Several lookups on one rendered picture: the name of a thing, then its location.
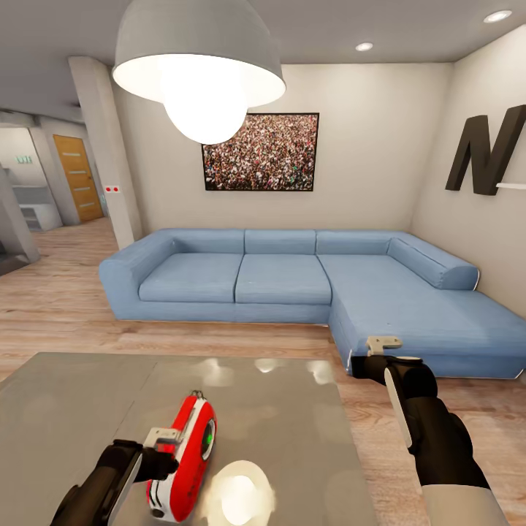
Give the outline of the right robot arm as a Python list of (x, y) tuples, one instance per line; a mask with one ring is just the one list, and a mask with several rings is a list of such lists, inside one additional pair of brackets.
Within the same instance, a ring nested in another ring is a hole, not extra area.
[(368, 337), (366, 346), (367, 356), (351, 356), (353, 377), (387, 386), (431, 526), (511, 526), (473, 458), (468, 429), (437, 398), (423, 359), (384, 356), (384, 349), (403, 347), (395, 336)]

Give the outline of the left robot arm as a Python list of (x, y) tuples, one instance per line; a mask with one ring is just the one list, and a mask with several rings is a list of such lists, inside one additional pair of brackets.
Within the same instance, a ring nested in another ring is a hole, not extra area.
[(134, 482), (166, 481), (179, 469), (173, 453), (160, 452), (160, 445), (182, 443), (180, 430), (163, 427), (153, 427), (144, 445), (115, 439), (83, 485), (64, 496), (50, 526), (112, 526)]

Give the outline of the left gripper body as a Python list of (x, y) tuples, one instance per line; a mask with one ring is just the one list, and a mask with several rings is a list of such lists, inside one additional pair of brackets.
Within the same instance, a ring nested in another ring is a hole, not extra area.
[(148, 482), (149, 479), (166, 481), (173, 460), (173, 453), (160, 452), (155, 449), (144, 448), (149, 456), (148, 468), (137, 482)]

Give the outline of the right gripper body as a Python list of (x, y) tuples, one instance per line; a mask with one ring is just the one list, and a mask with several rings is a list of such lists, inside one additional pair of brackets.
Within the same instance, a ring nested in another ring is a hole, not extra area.
[[(379, 382), (376, 374), (376, 365), (386, 356), (351, 356), (352, 373), (355, 379), (372, 379)], [(381, 384), (381, 381), (380, 381)]]

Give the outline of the radio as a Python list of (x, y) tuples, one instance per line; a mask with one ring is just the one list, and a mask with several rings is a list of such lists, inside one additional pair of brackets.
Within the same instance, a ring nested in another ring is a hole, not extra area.
[(190, 394), (172, 425), (183, 433), (181, 445), (160, 447), (160, 452), (173, 453), (179, 469), (166, 481), (149, 479), (147, 499), (157, 519), (179, 522), (190, 515), (216, 435), (216, 417), (212, 405), (202, 395)]

